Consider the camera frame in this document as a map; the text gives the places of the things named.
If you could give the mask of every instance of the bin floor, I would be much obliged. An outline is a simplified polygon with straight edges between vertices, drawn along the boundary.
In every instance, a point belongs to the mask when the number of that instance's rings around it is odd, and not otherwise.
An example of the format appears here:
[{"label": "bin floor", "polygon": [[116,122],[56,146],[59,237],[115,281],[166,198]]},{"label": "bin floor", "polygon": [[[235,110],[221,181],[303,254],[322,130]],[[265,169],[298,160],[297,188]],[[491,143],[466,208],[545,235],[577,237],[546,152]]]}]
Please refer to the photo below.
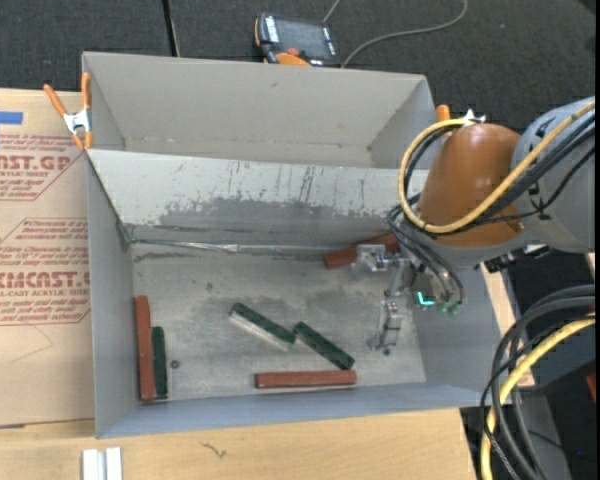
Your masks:
[{"label": "bin floor", "polygon": [[[236,302],[293,329],[303,321],[355,359],[357,385],[424,382],[411,315],[387,356],[371,350],[389,273],[327,270],[321,256],[136,245],[134,291],[165,331],[170,400],[271,393],[254,374],[337,367],[299,339],[283,350],[229,317]],[[171,362],[177,361],[177,368]]]}]

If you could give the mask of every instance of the black electronic device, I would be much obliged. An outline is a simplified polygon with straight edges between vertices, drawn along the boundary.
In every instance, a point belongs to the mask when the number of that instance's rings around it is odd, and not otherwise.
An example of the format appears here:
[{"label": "black electronic device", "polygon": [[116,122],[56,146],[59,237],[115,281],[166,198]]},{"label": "black electronic device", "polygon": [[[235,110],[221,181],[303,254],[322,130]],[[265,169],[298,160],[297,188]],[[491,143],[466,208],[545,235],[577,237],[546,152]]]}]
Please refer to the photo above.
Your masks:
[{"label": "black electronic device", "polygon": [[262,13],[256,18],[255,44],[270,64],[342,67],[333,34],[321,22]]}]

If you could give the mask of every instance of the green light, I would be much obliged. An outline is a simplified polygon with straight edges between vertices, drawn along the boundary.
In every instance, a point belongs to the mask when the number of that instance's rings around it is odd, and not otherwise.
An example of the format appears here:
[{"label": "green light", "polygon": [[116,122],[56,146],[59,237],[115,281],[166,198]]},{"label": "green light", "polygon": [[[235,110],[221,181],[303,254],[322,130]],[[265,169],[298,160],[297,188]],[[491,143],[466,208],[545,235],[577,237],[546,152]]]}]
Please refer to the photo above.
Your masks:
[{"label": "green light", "polygon": [[422,292],[418,292],[418,302],[421,306],[433,306],[436,303],[435,300],[424,300]]}]

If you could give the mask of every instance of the gray box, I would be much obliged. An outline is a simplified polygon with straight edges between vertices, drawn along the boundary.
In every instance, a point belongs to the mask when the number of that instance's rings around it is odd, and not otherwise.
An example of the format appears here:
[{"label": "gray box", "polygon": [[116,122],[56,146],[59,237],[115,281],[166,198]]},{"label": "gray box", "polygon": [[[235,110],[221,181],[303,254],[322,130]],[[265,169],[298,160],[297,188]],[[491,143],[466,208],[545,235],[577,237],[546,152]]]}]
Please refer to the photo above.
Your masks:
[{"label": "gray box", "polygon": [[[388,233],[398,164],[436,118],[424,76],[88,52],[83,69],[97,437],[479,403],[500,338],[480,271],[460,274],[456,317],[403,305],[386,356],[367,340],[389,274],[322,263]],[[136,295],[178,363],[166,401],[139,400]],[[236,302],[306,322],[355,358],[357,385],[257,390],[258,372],[333,365],[234,325]]]}]

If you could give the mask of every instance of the robotic arm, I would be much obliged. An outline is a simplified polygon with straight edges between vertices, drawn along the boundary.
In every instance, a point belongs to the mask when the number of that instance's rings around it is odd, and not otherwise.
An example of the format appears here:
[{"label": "robotic arm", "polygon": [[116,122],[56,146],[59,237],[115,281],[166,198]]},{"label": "robotic arm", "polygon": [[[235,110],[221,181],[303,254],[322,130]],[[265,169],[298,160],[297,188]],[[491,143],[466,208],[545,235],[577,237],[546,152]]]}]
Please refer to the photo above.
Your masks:
[{"label": "robotic arm", "polygon": [[[433,161],[419,165],[429,148],[437,148]],[[424,187],[408,199],[423,168]],[[465,299],[463,269],[484,263],[495,272],[538,250],[595,251],[594,177],[593,97],[540,116],[522,135],[470,114],[424,130],[405,152],[400,205],[388,213],[397,247],[392,255],[387,244],[357,249],[358,262],[393,270],[379,330],[402,294],[408,306],[455,314]],[[370,345],[385,347],[390,335],[379,332]]]}]

